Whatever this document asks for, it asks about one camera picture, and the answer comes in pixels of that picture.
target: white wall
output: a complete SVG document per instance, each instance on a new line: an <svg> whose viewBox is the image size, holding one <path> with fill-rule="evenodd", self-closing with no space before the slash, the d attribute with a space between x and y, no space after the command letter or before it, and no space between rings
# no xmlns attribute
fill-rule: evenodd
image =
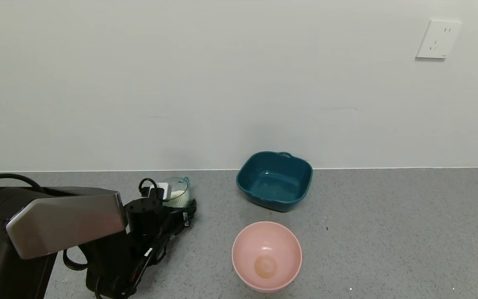
<svg viewBox="0 0 478 299"><path fill-rule="evenodd" d="M415 61L429 19L464 22ZM478 166L478 0L0 2L0 171Z"/></svg>

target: bowl handle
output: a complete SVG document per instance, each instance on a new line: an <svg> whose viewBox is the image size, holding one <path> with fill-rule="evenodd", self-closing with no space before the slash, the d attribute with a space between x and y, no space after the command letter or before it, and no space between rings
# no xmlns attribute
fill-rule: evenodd
<svg viewBox="0 0 478 299"><path fill-rule="evenodd" d="M294 158L293 155L291 155L290 153L287 153L287 152L279 152L277 153L278 156L281 156L281 157L286 157L286 158Z"/></svg>
<svg viewBox="0 0 478 299"><path fill-rule="evenodd" d="M189 183L189 178L187 176L184 176L183 179L188 182L188 188L189 188L189 185L191 185L191 183Z"/></svg>

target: stain in bowl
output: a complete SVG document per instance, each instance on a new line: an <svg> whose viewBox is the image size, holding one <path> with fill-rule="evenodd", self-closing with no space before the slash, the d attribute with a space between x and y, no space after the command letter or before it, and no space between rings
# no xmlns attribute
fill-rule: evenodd
<svg viewBox="0 0 478 299"><path fill-rule="evenodd" d="M278 270L276 260L268 254L260 255L254 262L254 271L264 279L272 278Z"/></svg>

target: plastic container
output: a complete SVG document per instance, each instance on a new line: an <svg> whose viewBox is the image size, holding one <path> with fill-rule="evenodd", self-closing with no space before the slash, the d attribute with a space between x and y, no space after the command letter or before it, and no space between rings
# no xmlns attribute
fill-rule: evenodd
<svg viewBox="0 0 478 299"><path fill-rule="evenodd" d="M259 152L237 174L237 186L251 202L287 212L305 197L312 177L313 168L304 159L286 152Z"/></svg>
<svg viewBox="0 0 478 299"><path fill-rule="evenodd" d="M183 208L189 203L189 179L187 177L168 178L164 180L171 186L171 200L164 202L164 206L170 206L173 208Z"/></svg>
<svg viewBox="0 0 478 299"><path fill-rule="evenodd" d="M237 235L232 263L247 286L258 292L277 292L300 272L302 248L288 228L262 221L245 227Z"/></svg>

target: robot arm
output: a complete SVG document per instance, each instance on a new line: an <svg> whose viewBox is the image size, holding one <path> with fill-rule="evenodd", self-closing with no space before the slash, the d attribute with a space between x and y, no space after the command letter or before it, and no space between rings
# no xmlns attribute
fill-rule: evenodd
<svg viewBox="0 0 478 299"><path fill-rule="evenodd" d="M95 297L127 298L145 268L161 261L167 242L197 209L194 199L184 208L163 206L164 190L150 179L145 180L154 189L140 184L143 197L123 206L117 191L42 188L16 174L0 178L32 185L0 187L0 299L43 298L61 250L70 269L87 269L86 286ZM74 246L82 250L87 264L69 260L66 250Z"/></svg>

